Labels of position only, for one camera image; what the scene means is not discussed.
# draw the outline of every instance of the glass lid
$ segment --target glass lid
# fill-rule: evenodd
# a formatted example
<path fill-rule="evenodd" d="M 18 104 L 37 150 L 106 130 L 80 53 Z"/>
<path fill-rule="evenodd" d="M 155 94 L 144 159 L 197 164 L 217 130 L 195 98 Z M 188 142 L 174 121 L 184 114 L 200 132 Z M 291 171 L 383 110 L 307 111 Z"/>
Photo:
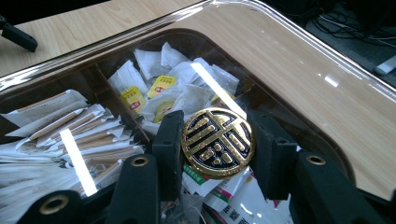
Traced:
<path fill-rule="evenodd" d="M 324 154 L 388 200 L 395 92 L 259 1 L 203 1 L 0 78 L 0 222 L 15 223 L 56 190 L 90 198 L 114 188 L 125 160 L 155 154 L 176 125 L 178 201 L 205 211 L 176 212 L 168 199 L 163 223 L 188 214 L 290 223 L 289 201 L 265 200 L 249 169 L 260 150 L 253 113 L 271 118 L 294 150 Z M 169 115 L 179 122 L 163 125 Z"/>

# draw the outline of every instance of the black bracket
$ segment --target black bracket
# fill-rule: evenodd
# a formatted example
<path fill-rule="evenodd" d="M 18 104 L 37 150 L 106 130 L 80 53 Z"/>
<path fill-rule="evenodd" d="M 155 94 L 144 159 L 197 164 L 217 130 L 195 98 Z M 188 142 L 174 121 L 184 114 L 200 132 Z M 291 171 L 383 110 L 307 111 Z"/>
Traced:
<path fill-rule="evenodd" d="M 3 30 L 1 36 L 5 39 L 14 42 L 15 44 L 23 47 L 24 49 L 35 52 L 35 49 L 38 45 L 37 41 L 32 36 L 9 24 L 6 18 L 1 15 L 0 30 Z"/>

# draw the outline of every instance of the pile of packets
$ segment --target pile of packets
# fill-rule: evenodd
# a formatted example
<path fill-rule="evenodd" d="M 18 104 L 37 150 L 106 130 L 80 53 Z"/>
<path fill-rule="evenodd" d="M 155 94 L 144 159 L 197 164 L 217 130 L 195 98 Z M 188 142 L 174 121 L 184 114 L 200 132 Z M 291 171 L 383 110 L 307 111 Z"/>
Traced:
<path fill-rule="evenodd" d="M 211 76 L 209 80 L 235 99 L 238 78 L 203 58 L 191 61 L 168 43 L 161 51 L 135 49 L 134 56 L 137 69 L 127 61 L 108 81 L 133 116 L 142 118 L 140 125 L 146 132 L 156 134 L 163 117 L 173 111 L 183 110 L 187 121 L 201 109 L 227 106 L 194 64 L 200 64 Z M 184 192 L 199 195 L 205 207 L 200 215 L 206 222 L 292 223 L 289 203 L 266 201 L 249 167 L 230 179 L 209 179 L 184 165 L 182 176 Z M 190 204 L 196 206 L 197 198 Z M 199 219 L 188 221 L 199 223 Z"/>
<path fill-rule="evenodd" d="M 238 78 L 203 58 L 191 61 L 168 43 L 161 51 L 135 49 L 134 56 L 138 68 L 126 61 L 108 82 L 146 132 L 155 135 L 173 111 L 183 110 L 187 121 L 201 109 L 226 106 L 193 64 L 235 98 Z M 126 158 L 144 153 L 120 117 L 89 105 L 74 90 L 2 116 L 20 127 L 7 136 L 22 140 L 0 145 L 0 223 L 17 222 L 32 203 L 55 190 L 86 196 L 60 136 L 63 130 L 73 134 L 98 190 L 117 181 Z M 200 223 L 203 217 L 206 223 L 292 223 L 288 202 L 265 200 L 249 167 L 219 180 L 184 165 L 182 176 L 178 202 L 162 203 L 162 223 Z"/>
<path fill-rule="evenodd" d="M 20 128 L 6 136 L 22 140 L 0 145 L 0 223 L 16 223 L 31 204 L 61 189 L 85 191 L 60 132 L 73 134 L 97 189 L 117 181 L 123 160 L 144 153 L 120 117 L 88 105 L 68 90 L 2 116 Z"/>

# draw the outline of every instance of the gold emblem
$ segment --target gold emblem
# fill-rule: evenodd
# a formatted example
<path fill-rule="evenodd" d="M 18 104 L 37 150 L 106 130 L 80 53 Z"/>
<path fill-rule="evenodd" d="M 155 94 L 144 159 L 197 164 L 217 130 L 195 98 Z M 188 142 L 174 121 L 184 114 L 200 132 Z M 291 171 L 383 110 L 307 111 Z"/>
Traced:
<path fill-rule="evenodd" d="M 208 108 L 185 124 L 181 146 L 197 173 L 224 178 L 242 171 L 254 153 L 248 123 L 231 110 Z"/>

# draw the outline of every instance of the yellow label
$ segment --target yellow label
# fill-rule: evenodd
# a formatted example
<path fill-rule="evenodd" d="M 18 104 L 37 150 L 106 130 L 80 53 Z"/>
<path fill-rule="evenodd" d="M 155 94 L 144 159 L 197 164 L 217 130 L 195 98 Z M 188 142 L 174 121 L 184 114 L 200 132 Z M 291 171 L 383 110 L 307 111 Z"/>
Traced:
<path fill-rule="evenodd" d="M 158 93 L 168 89 L 169 87 L 173 86 L 176 82 L 175 77 L 169 77 L 169 76 L 159 76 L 155 80 L 154 84 L 148 91 L 148 98 L 152 98 L 156 96 Z"/>
<path fill-rule="evenodd" d="M 131 109 L 134 118 L 140 115 L 140 111 L 146 104 L 146 100 L 136 86 L 130 87 L 120 95 L 121 100 Z"/>
<path fill-rule="evenodd" d="M 161 122 L 163 117 L 172 109 L 175 101 L 166 101 L 160 104 L 157 108 L 157 113 L 155 114 L 154 123 Z"/>
<path fill-rule="evenodd" d="M 231 97 L 231 99 L 235 99 L 235 97 L 230 94 L 228 91 L 224 90 L 225 92 L 227 92 L 227 94 Z M 217 107 L 221 107 L 221 108 L 227 108 L 227 105 L 224 104 L 224 102 L 218 97 L 218 95 L 214 95 L 212 100 L 210 100 L 210 102 L 212 103 L 213 106 L 217 106 Z"/>

